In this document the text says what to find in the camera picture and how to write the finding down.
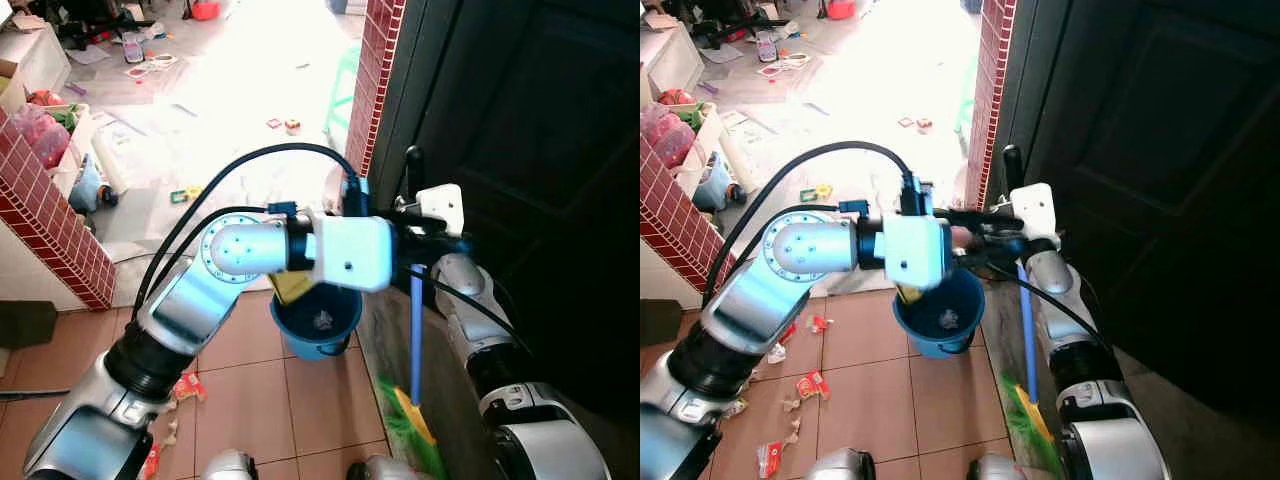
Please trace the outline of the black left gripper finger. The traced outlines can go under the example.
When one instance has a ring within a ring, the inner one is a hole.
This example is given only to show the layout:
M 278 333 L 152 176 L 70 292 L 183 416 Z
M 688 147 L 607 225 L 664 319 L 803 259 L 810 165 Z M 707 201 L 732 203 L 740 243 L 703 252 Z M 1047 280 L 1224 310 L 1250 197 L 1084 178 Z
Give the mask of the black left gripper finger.
M 979 278 L 1019 278 L 1029 257 L 1028 252 L 968 250 L 965 269 Z
M 471 255 L 472 250 L 466 239 L 411 239 L 404 246 L 404 264 L 431 266 L 445 255 Z

